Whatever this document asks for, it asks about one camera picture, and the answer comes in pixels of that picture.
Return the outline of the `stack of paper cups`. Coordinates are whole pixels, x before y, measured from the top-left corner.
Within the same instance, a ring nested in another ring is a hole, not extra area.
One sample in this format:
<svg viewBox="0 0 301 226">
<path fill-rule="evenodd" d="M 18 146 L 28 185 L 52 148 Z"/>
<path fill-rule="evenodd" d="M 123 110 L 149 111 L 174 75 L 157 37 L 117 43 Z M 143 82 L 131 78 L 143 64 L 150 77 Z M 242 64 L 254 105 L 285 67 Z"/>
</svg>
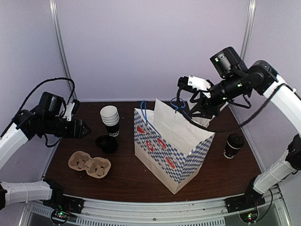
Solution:
<svg viewBox="0 0 301 226">
<path fill-rule="evenodd" d="M 119 113 L 116 106 L 107 105 L 100 110 L 103 124 L 111 137 L 119 135 Z"/>
</svg>

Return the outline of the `brown cardboard cup carrier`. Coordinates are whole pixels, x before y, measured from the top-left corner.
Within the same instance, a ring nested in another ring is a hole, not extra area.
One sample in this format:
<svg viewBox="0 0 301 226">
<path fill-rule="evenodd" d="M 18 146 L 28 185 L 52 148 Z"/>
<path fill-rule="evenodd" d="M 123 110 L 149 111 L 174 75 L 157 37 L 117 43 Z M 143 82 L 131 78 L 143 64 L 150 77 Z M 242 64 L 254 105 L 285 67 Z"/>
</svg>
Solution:
<svg viewBox="0 0 301 226">
<path fill-rule="evenodd" d="M 69 158 L 68 166 L 75 171 L 85 171 L 90 177 L 102 179 L 110 171 L 111 162 L 101 157 L 92 158 L 83 151 L 76 151 Z"/>
</svg>

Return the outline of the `black and white paper cup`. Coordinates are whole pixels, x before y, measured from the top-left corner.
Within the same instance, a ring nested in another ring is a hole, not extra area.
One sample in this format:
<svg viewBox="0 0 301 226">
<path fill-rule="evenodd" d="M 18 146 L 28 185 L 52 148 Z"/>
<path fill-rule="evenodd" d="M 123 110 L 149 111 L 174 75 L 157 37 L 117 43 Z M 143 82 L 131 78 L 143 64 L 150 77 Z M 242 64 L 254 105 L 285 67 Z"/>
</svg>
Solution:
<svg viewBox="0 0 301 226">
<path fill-rule="evenodd" d="M 241 148 L 242 148 L 241 146 L 236 147 L 236 146 L 231 146 L 230 144 L 226 144 L 223 155 L 227 159 L 233 159 Z"/>
</svg>

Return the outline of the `blue checkered paper bag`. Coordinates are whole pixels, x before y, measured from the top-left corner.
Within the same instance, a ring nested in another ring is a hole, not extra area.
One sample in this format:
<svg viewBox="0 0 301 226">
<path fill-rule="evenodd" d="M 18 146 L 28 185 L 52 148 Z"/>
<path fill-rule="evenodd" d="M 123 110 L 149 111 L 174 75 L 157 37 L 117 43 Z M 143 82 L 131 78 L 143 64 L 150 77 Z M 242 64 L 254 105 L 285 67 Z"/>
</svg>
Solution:
<svg viewBox="0 0 301 226">
<path fill-rule="evenodd" d="M 134 109 L 135 155 L 173 194 L 198 174 L 214 136 L 158 99 Z"/>
</svg>

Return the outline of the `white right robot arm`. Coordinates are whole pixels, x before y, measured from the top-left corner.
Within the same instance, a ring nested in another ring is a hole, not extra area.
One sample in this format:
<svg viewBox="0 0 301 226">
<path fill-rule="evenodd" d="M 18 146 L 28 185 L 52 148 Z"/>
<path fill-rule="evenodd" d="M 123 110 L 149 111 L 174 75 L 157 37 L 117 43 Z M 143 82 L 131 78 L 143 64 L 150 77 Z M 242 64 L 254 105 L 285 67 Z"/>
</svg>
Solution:
<svg viewBox="0 0 301 226">
<path fill-rule="evenodd" d="M 301 169 L 301 98 L 279 73 L 266 61 L 258 60 L 247 67 L 233 47 L 227 47 L 213 55 L 210 61 L 222 81 L 213 84 L 196 76 L 188 76 L 184 81 L 185 90 L 193 93 L 190 117 L 211 119 L 220 112 L 224 103 L 234 104 L 238 96 L 247 98 L 252 91 L 273 103 L 297 130 L 284 154 L 266 171 L 256 176 L 241 197 L 241 204 L 250 208 L 265 192 L 288 175 Z"/>
</svg>

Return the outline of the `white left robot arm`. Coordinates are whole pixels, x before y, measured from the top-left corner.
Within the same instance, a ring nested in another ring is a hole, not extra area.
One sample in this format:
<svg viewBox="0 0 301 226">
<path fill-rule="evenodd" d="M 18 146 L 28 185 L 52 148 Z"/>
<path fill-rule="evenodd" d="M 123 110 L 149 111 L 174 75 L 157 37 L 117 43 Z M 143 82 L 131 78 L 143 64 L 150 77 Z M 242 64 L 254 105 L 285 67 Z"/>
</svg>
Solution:
<svg viewBox="0 0 301 226">
<path fill-rule="evenodd" d="M 32 110 L 22 109 L 12 119 L 7 131 L 0 137 L 0 165 L 3 167 L 12 155 L 35 136 L 53 135 L 58 138 L 81 139 L 91 133 L 90 127 L 72 116 L 80 102 L 67 104 L 63 97 L 43 92 L 39 104 Z M 0 207 L 35 200 L 50 201 L 57 209 L 67 206 L 63 187 L 52 179 L 29 183 L 0 184 Z"/>
</svg>

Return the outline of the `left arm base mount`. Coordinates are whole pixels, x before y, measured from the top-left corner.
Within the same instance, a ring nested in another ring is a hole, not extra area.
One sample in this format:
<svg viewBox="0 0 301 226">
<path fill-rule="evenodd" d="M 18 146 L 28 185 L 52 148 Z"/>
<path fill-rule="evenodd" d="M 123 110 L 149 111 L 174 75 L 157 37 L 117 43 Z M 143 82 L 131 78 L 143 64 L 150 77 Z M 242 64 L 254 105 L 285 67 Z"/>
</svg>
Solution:
<svg viewBox="0 0 301 226">
<path fill-rule="evenodd" d="M 84 200 L 81 198 L 70 197 L 64 194 L 64 188 L 53 179 L 43 179 L 46 182 L 51 191 L 51 198 L 49 200 L 43 200 L 43 204 L 51 207 L 54 210 L 62 210 L 67 213 L 82 212 L 84 206 Z"/>
</svg>

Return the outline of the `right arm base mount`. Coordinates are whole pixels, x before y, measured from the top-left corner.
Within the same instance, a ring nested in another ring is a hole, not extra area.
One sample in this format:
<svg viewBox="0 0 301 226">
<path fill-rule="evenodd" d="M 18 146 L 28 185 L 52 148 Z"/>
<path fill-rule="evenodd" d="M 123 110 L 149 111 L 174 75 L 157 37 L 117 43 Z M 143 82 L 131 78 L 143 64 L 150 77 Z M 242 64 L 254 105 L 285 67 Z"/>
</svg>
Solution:
<svg viewBox="0 0 301 226">
<path fill-rule="evenodd" d="M 255 208 L 265 204 L 263 194 L 258 193 L 253 188 L 247 188 L 243 195 L 232 196 L 225 199 L 228 213 Z"/>
</svg>

